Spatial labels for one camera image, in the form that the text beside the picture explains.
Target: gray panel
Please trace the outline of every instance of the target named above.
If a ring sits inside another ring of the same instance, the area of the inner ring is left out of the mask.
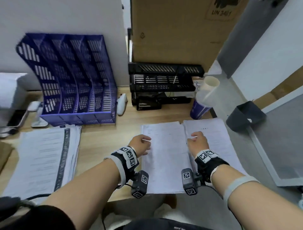
[[[303,177],[303,94],[269,111],[252,126],[281,179]]]
[[[273,8],[270,0],[249,1],[217,57],[227,78],[233,75],[287,2],[283,0]]]

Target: purple cup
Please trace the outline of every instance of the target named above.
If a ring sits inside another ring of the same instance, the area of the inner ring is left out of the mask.
[[[212,107],[197,102],[195,99],[194,104],[192,105],[192,109],[190,111],[190,117],[194,120],[199,120],[203,116],[203,114],[209,111],[211,108]]]

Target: black desk organizer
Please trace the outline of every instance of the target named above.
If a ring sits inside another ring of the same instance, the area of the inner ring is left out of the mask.
[[[190,103],[191,98],[167,97],[165,92],[195,91],[191,77],[203,77],[204,69],[201,65],[129,63],[128,73],[132,105],[138,105],[140,97],[146,96],[160,104],[182,104]]]

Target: desk surface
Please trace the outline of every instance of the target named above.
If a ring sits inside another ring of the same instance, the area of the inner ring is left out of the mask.
[[[189,116],[192,103],[189,104],[171,104],[163,105],[160,110],[137,111],[131,103],[131,93],[129,87],[118,87],[118,94],[126,93],[128,103],[123,116],[117,117],[116,125],[86,125],[82,127],[81,140],[79,144],[78,162],[76,176],[97,165],[103,158],[112,151],[127,145],[135,135],[140,134],[140,125],[155,124],[163,122],[172,122],[191,120]],[[31,93],[33,100],[41,96],[41,92]],[[35,113],[30,113],[21,132],[29,132],[31,122]],[[212,118],[210,112],[203,115],[203,119]],[[18,145],[19,135],[11,136],[4,139],[5,142]],[[3,171],[0,174],[0,192],[2,193],[18,162],[18,153],[13,150]],[[130,187],[124,186],[117,189],[109,201],[123,200],[131,198]]]

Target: wrist strap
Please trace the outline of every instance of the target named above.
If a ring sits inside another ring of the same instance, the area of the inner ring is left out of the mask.
[[[223,201],[225,203],[225,205],[228,208],[228,199],[230,197],[230,195],[232,194],[232,192],[239,187],[240,185],[250,182],[250,181],[256,181],[259,182],[256,178],[252,177],[252,176],[243,176],[240,177],[238,179],[235,179],[229,186],[228,188],[225,190],[224,192],[224,196],[223,196]]]
[[[120,177],[121,177],[121,184],[118,185],[117,188],[122,188],[125,183],[126,183],[126,176],[125,176],[125,171],[124,171],[124,168],[123,168],[123,165],[122,165],[122,162],[119,160],[118,157],[116,156],[113,156],[113,155],[109,155],[108,157],[105,157],[105,159],[112,159],[113,162],[116,164],[118,170],[119,170],[119,173],[120,173]]]

